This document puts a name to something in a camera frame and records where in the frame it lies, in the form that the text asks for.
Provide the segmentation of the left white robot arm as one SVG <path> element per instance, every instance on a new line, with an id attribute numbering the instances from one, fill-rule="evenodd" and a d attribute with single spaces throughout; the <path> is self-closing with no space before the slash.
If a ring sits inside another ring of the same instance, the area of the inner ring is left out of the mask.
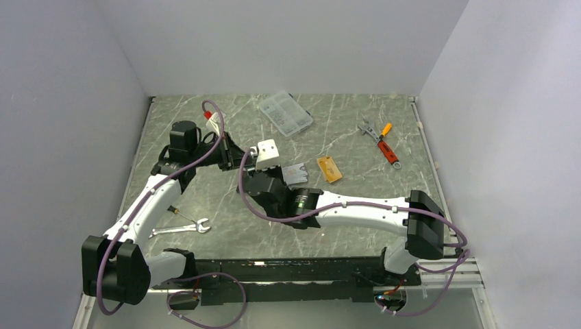
<path id="1" fill-rule="evenodd" d="M 137 305 L 149 288 L 171 280 L 191 286 L 198 271 L 195 255 L 178 248 L 144 257 L 143 248 L 161 217 L 186 190 L 198 167 L 237 169 L 243 150 L 228 132 L 204 136 L 192 121 L 172 125 L 169 144 L 154 164 L 145 188 L 127 212 L 101 236 L 82 244 L 82 286 L 86 295 Z"/>

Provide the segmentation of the silver credit card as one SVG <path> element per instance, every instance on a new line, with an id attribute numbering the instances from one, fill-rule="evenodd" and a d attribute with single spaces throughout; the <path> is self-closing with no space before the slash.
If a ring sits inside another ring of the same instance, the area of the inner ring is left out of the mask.
<path id="1" fill-rule="evenodd" d="M 287 185 L 301 184 L 308 181 L 308 172 L 303 162 L 283 167 L 282 175 Z"/>

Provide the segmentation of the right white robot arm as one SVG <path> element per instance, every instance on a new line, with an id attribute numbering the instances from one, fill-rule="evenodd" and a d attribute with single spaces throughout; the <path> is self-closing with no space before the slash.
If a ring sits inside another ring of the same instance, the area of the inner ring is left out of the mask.
<path id="1" fill-rule="evenodd" d="M 397 235 L 378 265 L 378 277 L 395 284 L 418 260 L 444 257 L 445 213 L 425 192 L 407 197 L 374 199 L 339 195 L 319 188 L 289 188 L 281 171 L 242 170 L 238 189 L 245 205 L 257 217 L 294 229 L 351 226 Z"/>

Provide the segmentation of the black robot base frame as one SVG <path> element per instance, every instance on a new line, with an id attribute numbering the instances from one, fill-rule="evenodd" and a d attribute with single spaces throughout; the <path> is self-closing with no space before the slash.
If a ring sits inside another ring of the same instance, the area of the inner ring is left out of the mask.
<path id="1" fill-rule="evenodd" d="M 196 267 L 201 279 L 165 280 L 154 288 L 197 287 L 201 305 L 218 306 L 242 301 L 234 279 L 244 287 L 248 302 L 372 302 L 383 288 L 421 285 L 417 267 L 411 266 L 405 274 L 392 274 L 384 269 L 380 256 L 197 260 Z"/>

